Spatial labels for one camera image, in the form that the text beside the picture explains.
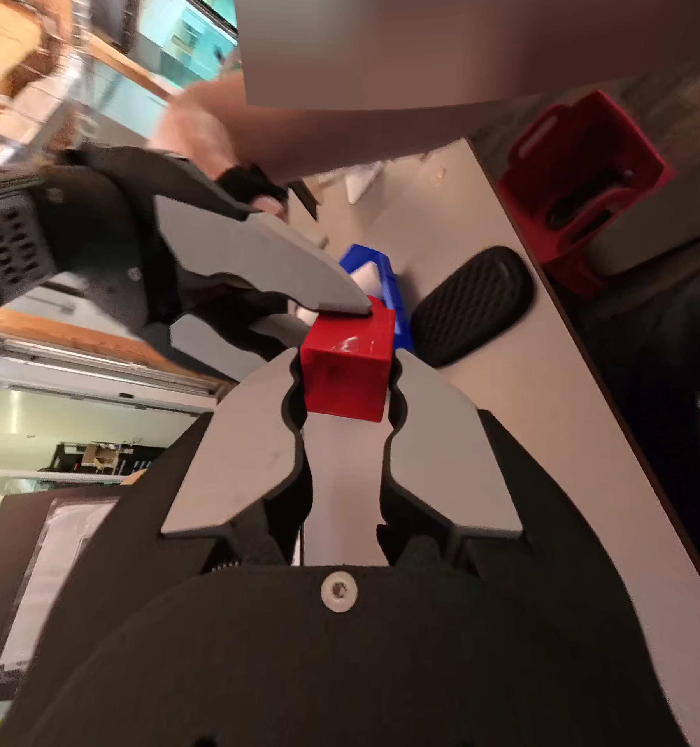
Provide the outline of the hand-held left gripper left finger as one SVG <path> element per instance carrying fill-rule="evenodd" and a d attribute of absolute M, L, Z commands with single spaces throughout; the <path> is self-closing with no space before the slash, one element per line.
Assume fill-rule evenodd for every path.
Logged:
<path fill-rule="evenodd" d="M 161 526 L 164 537 L 214 537 L 307 467 L 300 350 L 254 370 L 221 401 Z"/>

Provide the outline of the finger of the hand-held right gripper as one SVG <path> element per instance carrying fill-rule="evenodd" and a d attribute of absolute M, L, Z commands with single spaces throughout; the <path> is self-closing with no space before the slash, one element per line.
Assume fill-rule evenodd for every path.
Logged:
<path fill-rule="evenodd" d="M 371 313 L 372 301 L 335 259 L 271 214 L 238 221 L 161 195 L 154 205 L 162 238 L 192 274 L 237 278 L 314 312 Z"/>
<path fill-rule="evenodd" d="M 277 354 L 287 347 L 297 347 L 307 337 L 310 326 L 293 314 L 271 314 L 254 322 L 249 330 L 263 334 L 281 344 Z M 220 374 L 242 381 L 261 368 L 267 358 L 257 352 L 236 347 L 222 338 L 214 327 L 192 314 L 185 314 L 169 329 L 174 350 L 186 354 Z"/>

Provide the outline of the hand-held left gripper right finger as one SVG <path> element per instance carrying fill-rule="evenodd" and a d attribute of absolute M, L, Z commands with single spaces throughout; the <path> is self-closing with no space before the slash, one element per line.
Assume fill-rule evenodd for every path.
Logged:
<path fill-rule="evenodd" d="M 395 352 L 382 516 L 437 538 L 518 538 L 523 523 L 476 405 L 407 350 Z"/>

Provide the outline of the blue plastic bin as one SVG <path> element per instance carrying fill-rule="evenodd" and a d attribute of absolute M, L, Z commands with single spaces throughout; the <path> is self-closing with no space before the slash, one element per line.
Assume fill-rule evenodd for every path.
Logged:
<path fill-rule="evenodd" d="M 354 270 L 369 261 L 377 264 L 381 275 L 384 296 L 382 303 L 395 313 L 393 348 L 414 352 L 410 323 L 389 257 L 376 249 L 353 244 L 339 259 L 339 265 L 351 276 Z"/>

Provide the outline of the red block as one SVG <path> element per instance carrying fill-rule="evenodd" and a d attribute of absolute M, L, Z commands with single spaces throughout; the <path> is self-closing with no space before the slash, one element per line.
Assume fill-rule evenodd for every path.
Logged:
<path fill-rule="evenodd" d="M 309 412 L 378 423 L 392 368 L 395 313 L 369 296 L 368 316 L 322 313 L 300 347 Z"/>

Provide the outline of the person's right forearm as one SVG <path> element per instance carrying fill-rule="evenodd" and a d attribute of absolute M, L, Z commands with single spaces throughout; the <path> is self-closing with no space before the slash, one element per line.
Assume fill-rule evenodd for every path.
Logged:
<path fill-rule="evenodd" d="M 242 73 L 193 84 L 174 96 L 150 139 L 210 179 L 257 166 L 285 183 L 357 164 L 437 149 L 467 135 L 477 105 L 396 110 L 306 110 L 247 102 Z"/>

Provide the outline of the person's right hand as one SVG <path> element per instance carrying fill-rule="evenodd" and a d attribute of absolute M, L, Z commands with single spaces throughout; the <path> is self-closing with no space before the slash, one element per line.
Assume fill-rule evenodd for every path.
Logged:
<path fill-rule="evenodd" d="M 214 182 L 233 200 L 279 219 L 286 218 L 288 190 L 271 182 L 257 165 L 233 166 L 218 176 Z"/>

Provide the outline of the white paper roll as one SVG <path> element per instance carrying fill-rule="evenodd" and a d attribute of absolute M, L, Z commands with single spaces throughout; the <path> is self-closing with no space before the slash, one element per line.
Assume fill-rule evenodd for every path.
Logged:
<path fill-rule="evenodd" d="M 364 263 L 351 273 L 351 278 L 366 296 L 383 301 L 381 275 L 375 262 Z"/>

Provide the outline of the framed instruction sheet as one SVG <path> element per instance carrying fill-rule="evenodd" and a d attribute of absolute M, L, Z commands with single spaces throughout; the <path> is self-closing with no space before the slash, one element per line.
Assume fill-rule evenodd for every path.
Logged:
<path fill-rule="evenodd" d="M 15 696 L 63 585 L 121 492 L 79 486 L 2 501 L 0 701 Z"/>

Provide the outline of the red plastic crate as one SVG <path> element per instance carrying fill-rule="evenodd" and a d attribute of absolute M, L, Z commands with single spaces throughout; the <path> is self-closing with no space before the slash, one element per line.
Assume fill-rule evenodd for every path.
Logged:
<path fill-rule="evenodd" d="M 591 297 L 605 282 L 589 268 L 590 241 L 673 177 L 632 117 L 596 90 L 544 110 L 512 145 L 495 187 L 538 265 Z"/>

